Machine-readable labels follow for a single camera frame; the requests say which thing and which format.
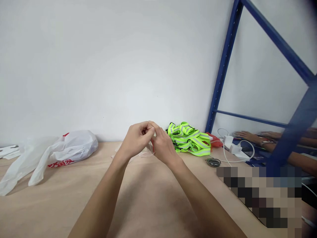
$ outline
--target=table surface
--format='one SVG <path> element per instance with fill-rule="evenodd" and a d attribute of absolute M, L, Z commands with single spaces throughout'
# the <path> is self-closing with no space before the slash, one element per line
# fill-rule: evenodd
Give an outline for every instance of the table surface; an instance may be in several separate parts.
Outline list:
<path fill-rule="evenodd" d="M 93 155 L 60 168 L 47 168 L 43 181 L 28 187 L 31 174 L 0 197 L 1 237 L 67 237 L 109 167 L 119 142 L 99 143 Z M 185 164 L 219 201 L 247 237 L 275 237 L 217 177 L 207 157 L 180 153 Z M 222 148 L 211 156 L 225 160 Z M 239 160 L 226 151 L 229 161 Z M 0 178 L 12 160 L 0 160 Z M 233 163 L 235 167 L 249 166 Z M 303 203 L 303 215 L 315 210 Z M 310 227 L 303 224 L 303 230 Z M 204 237 L 190 203 L 172 172 L 156 157 L 137 157 L 127 167 L 108 237 Z"/>

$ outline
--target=blue metal bar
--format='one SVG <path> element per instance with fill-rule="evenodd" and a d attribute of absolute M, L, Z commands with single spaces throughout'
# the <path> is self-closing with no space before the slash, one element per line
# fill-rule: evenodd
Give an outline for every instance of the blue metal bar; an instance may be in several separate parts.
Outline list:
<path fill-rule="evenodd" d="M 283 127 L 283 128 L 287 127 L 287 124 L 285 124 L 285 123 L 264 120 L 264 119 L 256 118 L 256 117 L 249 117 L 249 116 L 240 115 L 240 114 L 236 114 L 236 113 L 232 113 L 232 112 L 225 112 L 225 111 L 220 111 L 220 110 L 214 110 L 214 111 L 218 112 L 218 113 L 226 114 L 226 115 L 229 115 L 229 116 L 235 116 L 235 117 L 240 117 L 240 118 L 251 120 L 251 121 L 256 121 L 256 122 L 260 122 L 260 123 L 264 123 L 264 124 L 269 124 L 269 125 L 272 125 L 272 126 Z"/>
<path fill-rule="evenodd" d="M 296 72 L 302 77 L 304 82 L 310 86 L 312 81 L 316 78 L 304 62 L 298 57 L 293 49 L 286 43 L 281 35 L 274 29 L 274 27 L 267 21 L 261 12 L 251 3 L 250 0 L 241 0 L 244 6 L 248 9 L 254 19 L 259 23 L 267 35 L 271 38 L 274 44 L 279 48 L 285 58 L 293 66 Z"/>
<path fill-rule="evenodd" d="M 211 133 L 212 127 L 215 122 L 216 112 L 214 111 L 214 109 L 218 109 L 221 91 L 224 85 L 225 76 L 227 73 L 227 68 L 229 65 L 229 60 L 230 60 L 230 56 L 231 56 L 231 52 L 232 52 L 232 48 L 234 44 L 235 35 L 237 33 L 242 9 L 243 9 L 243 4 L 241 3 L 241 0 L 235 0 L 232 7 L 232 12 L 231 12 L 231 17 L 229 21 L 224 49 L 222 51 L 222 56 L 221 56 L 220 65 L 218 69 L 218 75 L 217 75 L 217 80 L 216 80 L 216 84 L 214 88 L 214 93 L 212 95 L 210 110 L 209 110 L 208 119 L 206 123 L 206 129 L 205 129 L 206 132 Z"/>
<path fill-rule="evenodd" d="M 311 83 L 303 99 L 282 134 L 266 166 L 283 166 L 299 140 L 317 118 L 317 81 Z"/>

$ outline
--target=power strip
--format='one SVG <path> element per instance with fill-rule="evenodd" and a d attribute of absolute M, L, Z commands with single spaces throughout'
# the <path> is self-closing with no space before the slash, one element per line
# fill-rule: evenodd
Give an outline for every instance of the power strip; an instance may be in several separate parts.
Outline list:
<path fill-rule="evenodd" d="M 230 147 L 233 143 L 225 143 L 225 149 L 227 151 L 230 150 Z M 238 152 L 237 154 L 235 154 L 236 157 L 238 157 L 240 160 L 244 160 L 244 161 L 249 161 L 250 157 L 248 155 L 246 155 L 245 153 L 243 153 L 242 151 Z"/>

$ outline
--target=white wall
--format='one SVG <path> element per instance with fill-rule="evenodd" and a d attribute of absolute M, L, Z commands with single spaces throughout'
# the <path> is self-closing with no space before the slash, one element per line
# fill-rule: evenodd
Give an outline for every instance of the white wall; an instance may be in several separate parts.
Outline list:
<path fill-rule="evenodd" d="M 0 146 L 145 120 L 204 130 L 232 0 L 0 1 Z"/>
<path fill-rule="evenodd" d="M 302 0 L 253 0 L 298 56 L 316 74 L 317 25 Z M 242 11 L 218 109 L 288 123 L 307 86 L 246 8 Z M 217 114 L 212 133 L 283 129 Z"/>
<path fill-rule="evenodd" d="M 144 120 L 204 130 L 232 3 L 0 1 L 0 146 L 80 129 L 122 140 Z M 317 27 L 301 1 L 254 3 L 316 73 Z M 287 123 L 306 89 L 244 9 L 219 109 Z M 219 127 L 272 130 L 221 114 Z"/>

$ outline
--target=black mouse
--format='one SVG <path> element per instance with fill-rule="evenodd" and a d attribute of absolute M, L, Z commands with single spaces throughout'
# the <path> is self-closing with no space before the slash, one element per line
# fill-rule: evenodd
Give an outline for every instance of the black mouse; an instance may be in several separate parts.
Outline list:
<path fill-rule="evenodd" d="M 207 159 L 206 163 L 211 166 L 211 167 L 219 167 L 221 162 L 218 159 L 212 158 L 212 159 Z"/>

